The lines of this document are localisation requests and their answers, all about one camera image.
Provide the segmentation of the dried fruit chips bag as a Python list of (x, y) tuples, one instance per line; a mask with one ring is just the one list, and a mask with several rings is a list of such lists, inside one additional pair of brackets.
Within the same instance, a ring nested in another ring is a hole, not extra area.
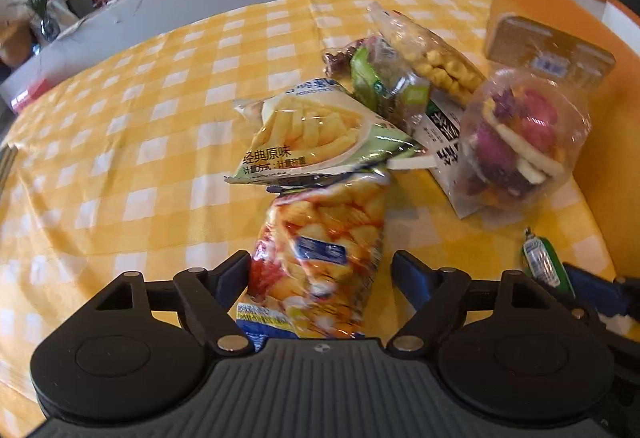
[(474, 208), (532, 205), (567, 182), (590, 128), (585, 91), (502, 68), (462, 114), (451, 195)]

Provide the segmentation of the red orange chips bag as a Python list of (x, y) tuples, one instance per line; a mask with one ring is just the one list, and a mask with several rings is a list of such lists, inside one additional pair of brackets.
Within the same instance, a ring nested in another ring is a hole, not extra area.
[(375, 168), (272, 201), (235, 311), (256, 348), (270, 338), (362, 336), (389, 185), (388, 172)]

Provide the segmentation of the pink box on floor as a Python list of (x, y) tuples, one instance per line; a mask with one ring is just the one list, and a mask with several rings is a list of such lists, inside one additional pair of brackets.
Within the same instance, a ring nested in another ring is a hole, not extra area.
[(52, 87), (47, 77), (38, 78), (31, 82), (23, 91), (11, 100), (10, 107), (14, 114), (21, 114), (25, 108), (38, 100)]

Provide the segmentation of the pastry puff bag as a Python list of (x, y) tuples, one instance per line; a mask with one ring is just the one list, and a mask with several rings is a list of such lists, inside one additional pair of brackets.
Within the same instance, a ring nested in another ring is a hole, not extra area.
[(486, 59), (573, 88), (595, 90), (615, 68), (614, 56), (590, 42), (546, 24), (503, 14), (487, 30)]

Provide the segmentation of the bronze round vase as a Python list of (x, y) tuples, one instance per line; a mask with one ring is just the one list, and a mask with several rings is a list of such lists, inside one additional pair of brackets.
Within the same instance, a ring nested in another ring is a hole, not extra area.
[(16, 70), (32, 56), (32, 30), (26, 21), (2, 26), (0, 33), (1, 61)]

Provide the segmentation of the green brown cookie packet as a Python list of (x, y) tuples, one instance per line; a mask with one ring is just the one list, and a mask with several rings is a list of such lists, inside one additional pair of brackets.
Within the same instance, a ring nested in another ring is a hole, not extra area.
[(381, 36), (367, 37), (350, 60), (354, 97), (408, 135), (424, 117), (431, 83)]

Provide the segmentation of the yellow checkered tablecloth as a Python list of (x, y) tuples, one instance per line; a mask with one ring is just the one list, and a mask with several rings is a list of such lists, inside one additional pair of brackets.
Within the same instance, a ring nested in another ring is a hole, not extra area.
[(323, 49), (370, 30), (369, 2), (401, 11), (471, 59), (491, 0), (278, 0), (157, 36), (80, 73), (23, 112), (1, 195), (1, 432), (42, 419), (36, 346), (115, 276), (168, 280), (251, 250), (270, 203), (232, 186), (252, 131), (236, 99), (322, 72)]

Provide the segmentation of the small green sausage packet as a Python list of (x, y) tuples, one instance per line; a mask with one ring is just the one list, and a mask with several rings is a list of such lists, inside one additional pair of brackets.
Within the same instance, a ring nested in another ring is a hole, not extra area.
[(525, 272), (536, 281), (562, 294), (575, 296), (570, 278), (550, 241), (537, 236), (529, 227), (524, 231), (521, 249)]

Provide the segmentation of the chocolate ball cola bottle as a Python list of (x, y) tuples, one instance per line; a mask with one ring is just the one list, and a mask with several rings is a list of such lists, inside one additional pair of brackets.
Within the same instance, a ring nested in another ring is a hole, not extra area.
[(322, 52), (324, 75), (332, 80), (344, 80), (352, 74), (352, 58), (362, 47), (374, 44), (375, 35), (363, 37), (341, 48), (330, 48)]

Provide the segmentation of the yellow waffle snack bag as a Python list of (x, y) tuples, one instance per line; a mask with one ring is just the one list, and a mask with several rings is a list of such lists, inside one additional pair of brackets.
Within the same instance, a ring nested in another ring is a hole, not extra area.
[(400, 12), (387, 11), (377, 2), (368, 11), (378, 32), (417, 76), (429, 80), (458, 106), (469, 105), (486, 77), (464, 54)]

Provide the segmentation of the potted grass plant in vase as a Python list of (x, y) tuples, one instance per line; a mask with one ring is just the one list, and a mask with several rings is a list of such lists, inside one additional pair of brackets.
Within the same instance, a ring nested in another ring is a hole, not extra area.
[(46, 42), (53, 42), (61, 33), (60, 24), (48, 9), (49, 0), (17, 0), (11, 2), (10, 7), (26, 7), (32, 16), (38, 20), (39, 31)]

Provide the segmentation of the white black text packet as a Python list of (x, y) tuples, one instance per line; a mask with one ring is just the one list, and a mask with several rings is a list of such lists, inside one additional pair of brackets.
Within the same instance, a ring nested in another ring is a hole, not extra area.
[(409, 134), (431, 155), (428, 168), (439, 187), (447, 195), (459, 219), (466, 218), (480, 206), (454, 193), (459, 156), (460, 117), (463, 109), (443, 92), (434, 91), (425, 112), (409, 123)]

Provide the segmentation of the french fries snack bag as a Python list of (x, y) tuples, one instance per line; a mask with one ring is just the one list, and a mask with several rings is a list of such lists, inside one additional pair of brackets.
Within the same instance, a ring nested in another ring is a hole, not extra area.
[(256, 128), (229, 184), (295, 184), (391, 162), (400, 169), (431, 163), (423, 146), (321, 77), (235, 109)]

